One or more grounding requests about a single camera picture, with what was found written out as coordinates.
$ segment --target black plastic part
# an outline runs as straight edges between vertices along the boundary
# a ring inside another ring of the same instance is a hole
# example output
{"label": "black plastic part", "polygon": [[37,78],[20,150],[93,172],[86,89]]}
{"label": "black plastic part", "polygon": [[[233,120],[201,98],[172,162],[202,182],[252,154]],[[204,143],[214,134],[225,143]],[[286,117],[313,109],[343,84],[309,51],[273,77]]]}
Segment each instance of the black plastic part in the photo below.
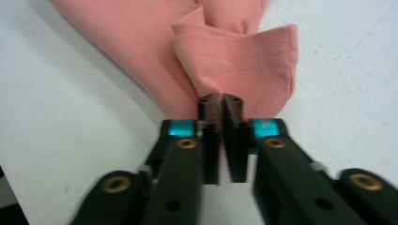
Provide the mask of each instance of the black plastic part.
{"label": "black plastic part", "polygon": [[219,158],[222,141],[222,124],[219,106],[214,95],[201,97],[198,102],[198,126],[204,144],[204,182],[219,184]]}
{"label": "black plastic part", "polygon": [[145,165],[152,168],[154,178],[159,176],[159,169],[167,152],[167,146],[171,141],[169,137],[170,123],[171,120],[163,120],[161,123],[161,135],[145,162]]}
{"label": "black plastic part", "polygon": [[19,204],[12,204],[0,209],[0,224],[29,225]]}
{"label": "black plastic part", "polygon": [[[275,139],[284,146],[266,144]],[[267,225],[365,224],[290,138],[266,137],[257,144],[253,193]]]}
{"label": "black plastic part", "polygon": [[[177,143],[195,142],[192,148]],[[200,222],[203,145],[199,139],[173,141],[148,203],[142,225],[196,225]]]}
{"label": "black plastic part", "polygon": [[278,125],[278,129],[279,129],[279,135],[278,136],[282,136],[282,137],[289,137],[289,132],[287,131],[287,127],[286,124],[284,123],[284,121],[282,119],[274,119],[276,124]]}
{"label": "black plastic part", "polygon": [[[353,182],[356,175],[361,176],[357,181],[363,184]],[[337,188],[368,224],[398,224],[398,190],[381,177],[361,169],[344,170]]]}
{"label": "black plastic part", "polygon": [[[114,177],[127,178],[130,185],[116,193],[105,191],[105,182]],[[71,224],[140,224],[145,210],[146,182],[142,173],[116,171],[103,176],[87,195]]]}
{"label": "black plastic part", "polygon": [[242,118],[243,101],[239,97],[222,97],[222,132],[228,167],[234,183],[244,183],[247,167],[252,123]]}

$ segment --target white table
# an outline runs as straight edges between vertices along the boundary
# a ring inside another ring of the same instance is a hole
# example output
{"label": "white table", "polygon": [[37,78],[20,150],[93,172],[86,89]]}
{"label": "white table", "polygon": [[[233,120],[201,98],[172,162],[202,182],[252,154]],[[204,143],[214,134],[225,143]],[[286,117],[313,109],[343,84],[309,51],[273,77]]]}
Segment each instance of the white table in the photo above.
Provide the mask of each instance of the white table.
{"label": "white table", "polygon": [[[296,23],[296,94],[279,117],[335,176],[398,185],[396,1],[270,0],[261,29]],[[66,224],[114,170],[135,172],[164,118],[47,1],[0,2],[0,164],[31,224]],[[261,224],[251,184],[205,187],[203,224]]]}

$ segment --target pink fabric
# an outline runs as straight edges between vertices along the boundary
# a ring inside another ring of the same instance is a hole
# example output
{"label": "pink fabric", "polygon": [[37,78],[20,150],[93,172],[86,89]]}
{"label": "pink fabric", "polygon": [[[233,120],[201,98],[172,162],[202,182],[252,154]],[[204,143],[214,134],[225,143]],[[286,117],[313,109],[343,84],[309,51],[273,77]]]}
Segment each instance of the pink fabric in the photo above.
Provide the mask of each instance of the pink fabric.
{"label": "pink fabric", "polygon": [[274,117],[294,90],[296,26],[255,34],[266,0],[51,0],[172,119],[232,94]]}

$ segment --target cloth fold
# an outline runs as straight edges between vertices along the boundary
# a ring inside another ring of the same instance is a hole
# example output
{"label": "cloth fold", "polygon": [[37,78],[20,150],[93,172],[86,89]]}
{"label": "cloth fold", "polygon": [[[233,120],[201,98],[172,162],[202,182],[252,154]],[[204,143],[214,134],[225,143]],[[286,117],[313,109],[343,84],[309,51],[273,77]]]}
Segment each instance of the cloth fold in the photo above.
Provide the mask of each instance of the cloth fold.
{"label": "cloth fold", "polygon": [[248,117],[274,117],[294,90],[294,25],[255,34],[265,0],[51,0],[171,119],[232,94]]}

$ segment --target brass screw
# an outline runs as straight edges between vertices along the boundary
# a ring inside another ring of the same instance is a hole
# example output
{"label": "brass screw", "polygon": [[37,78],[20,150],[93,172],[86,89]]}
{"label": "brass screw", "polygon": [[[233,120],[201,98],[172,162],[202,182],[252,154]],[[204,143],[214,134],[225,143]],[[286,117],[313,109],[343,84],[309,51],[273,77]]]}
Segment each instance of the brass screw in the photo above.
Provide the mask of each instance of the brass screw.
{"label": "brass screw", "polygon": [[191,140],[191,139],[182,139],[179,140],[176,145],[180,148],[193,148],[196,146],[196,141]]}
{"label": "brass screw", "polygon": [[107,193],[118,193],[126,190],[131,185],[131,180],[125,176],[114,176],[102,184],[102,190]]}
{"label": "brass screw", "polygon": [[276,138],[266,139],[266,144],[273,148],[283,148],[286,146],[286,143],[284,141]]}
{"label": "brass screw", "polygon": [[352,183],[367,190],[380,190],[383,184],[374,177],[366,174],[352,174],[349,176]]}

